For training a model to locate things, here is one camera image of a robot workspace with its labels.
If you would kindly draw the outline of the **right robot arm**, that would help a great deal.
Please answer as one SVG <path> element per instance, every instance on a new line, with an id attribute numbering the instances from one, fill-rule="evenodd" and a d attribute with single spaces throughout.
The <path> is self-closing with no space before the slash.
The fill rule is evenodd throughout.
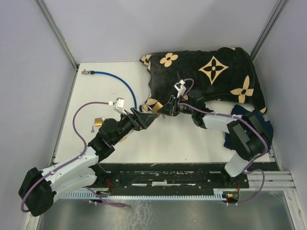
<path id="1" fill-rule="evenodd" d="M 253 113 L 224 115 L 212 111 L 206 107 L 200 91 L 190 91 L 187 101 L 182 96 L 170 96 L 158 113 L 167 116 L 189 114 L 196 126 L 220 130 L 230 136 L 235 153 L 220 175 L 220 182 L 225 187 L 236 184 L 237 176 L 247 171 L 257 156 L 267 153 L 272 144 L 272 137 Z"/>

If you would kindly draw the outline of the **brass padlock with key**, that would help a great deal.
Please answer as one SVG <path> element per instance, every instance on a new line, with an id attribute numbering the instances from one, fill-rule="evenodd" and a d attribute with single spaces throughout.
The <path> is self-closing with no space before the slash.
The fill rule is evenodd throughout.
<path id="1" fill-rule="evenodd" d="M 152 114 L 156 114 L 158 117 L 161 115 L 161 113 L 159 113 L 159 110 L 163 107 L 163 105 L 159 102 L 156 102 L 154 104 L 149 104 L 144 103 L 140 106 L 140 110 L 143 113 L 152 113 Z"/>

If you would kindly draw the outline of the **small brass padlock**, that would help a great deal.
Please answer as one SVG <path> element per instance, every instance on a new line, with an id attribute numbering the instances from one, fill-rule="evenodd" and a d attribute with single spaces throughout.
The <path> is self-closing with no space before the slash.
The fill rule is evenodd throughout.
<path id="1" fill-rule="evenodd" d="M 95 118 L 95 120 L 94 120 L 94 126 L 95 126 L 95 127 L 100 127 L 100 126 L 102 126 L 104 120 L 105 120 L 105 119 L 102 118 L 102 117 Z"/>

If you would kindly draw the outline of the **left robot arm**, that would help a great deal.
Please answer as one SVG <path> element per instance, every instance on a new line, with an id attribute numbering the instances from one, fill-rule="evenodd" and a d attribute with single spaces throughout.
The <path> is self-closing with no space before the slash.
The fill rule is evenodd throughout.
<path id="1" fill-rule="evenodd" d="M 21 211 L 40 216 L 66 194 L 91 185 L 103 186 L 106 175 L 99 163 L 114 152 L 114 146 L 128 133 L 147 129 L 157 117 L 131 108 L 121 114 L 119 121 L 106 119 L 82 152 L 42 170 L 30 169 L 18 192 Z"/>

